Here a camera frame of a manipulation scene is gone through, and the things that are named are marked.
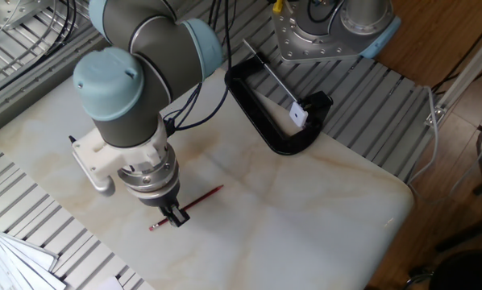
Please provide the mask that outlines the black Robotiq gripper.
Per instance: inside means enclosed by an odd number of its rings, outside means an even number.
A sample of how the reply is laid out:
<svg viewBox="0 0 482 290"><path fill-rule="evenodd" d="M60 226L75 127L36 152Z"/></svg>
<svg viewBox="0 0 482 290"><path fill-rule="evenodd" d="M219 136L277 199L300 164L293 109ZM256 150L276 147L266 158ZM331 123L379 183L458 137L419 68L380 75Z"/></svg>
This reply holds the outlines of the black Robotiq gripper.
<svg viewBox="0 0 482 290"><path fill-rule="evenodd" d="M178 208L180 203L177 200L177 195L180 191L180 187L180 183L177 182L168 193L165 193L161 197L139 197L139 200L145 205L159 207L164 218L169 221L172 226L180 227L190 219L190 216L183 209Z"/></svg>

